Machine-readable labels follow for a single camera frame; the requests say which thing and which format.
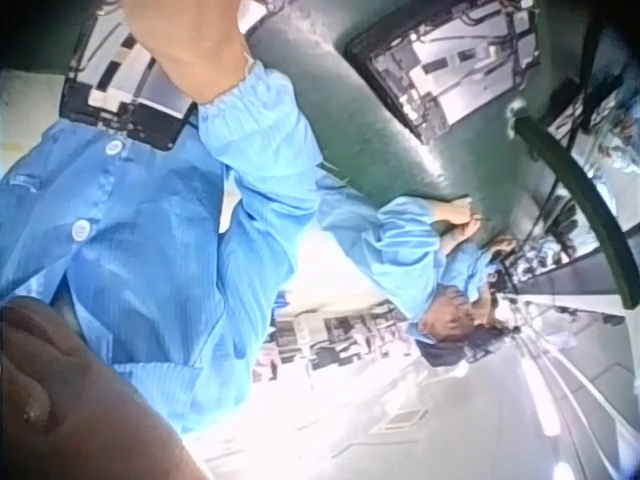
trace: fluorescent light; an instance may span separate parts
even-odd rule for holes
[[[558,462],[553,469],[553,480],[575,480],[575,478],[568,463]]]
[[[560,435],[560,419],[551,397],[551,392],[542,377],[540,369],[529,357],[522,359],[522,370],[524,371],[529,390],[533,396],[536,412],[542,425],[542,431],[547,437]]]

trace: hand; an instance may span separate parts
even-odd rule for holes
[[[447,221],[454,225],[462,225],[471,221],[471,197],[466,196],[453,202],[429,200],[435,221]]]
[[[208,103],[245,77],[240,0],[121,0],[131,33],[171,80]]]
[[[512,237],[498,237],[489,246],[491,253],[495,252],[509,252],[516,248],[517,241]]]
[[[471,197],[462,197],[448,204],[448,220],[455,225],[469,223],[472,217]]]
[[[473,215],[468,223],[457,226],[454,231],[460,240],[467,240],[480,230],[481,226],[482,217],[480,215]]]

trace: wrist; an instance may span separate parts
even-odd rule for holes
[[[249,70],[251,57],[244,38],[235,38],[216,52],[199,52],[177,61],[160,61],[167,75],[188,97],[207,104],[233,90]]]

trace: bright light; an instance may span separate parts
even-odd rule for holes
[[[533,360],[525,357],[522,359],[522,370],[524,371],[529,390],[531,390],[531,395],[536,405],[542,431],[547,437],[560,435],[561,429],[558,412],[556,411],[551,392],[549,392],[547,388],[540,369]]]
[[[575,478],[568,463],[559,462],[553,469],[553,480],[575,480]]]
[[[468,372],[469,372],[469,362],[467,362],[466,360],[463,360],[456,366],[455,370],[451,372],[449,375],[456,378],[462,378],[466,376]]]

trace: pocket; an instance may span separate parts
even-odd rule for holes
[[[176,363],[121,363],[113,365],[147,402],[181,432],[202,369]]]

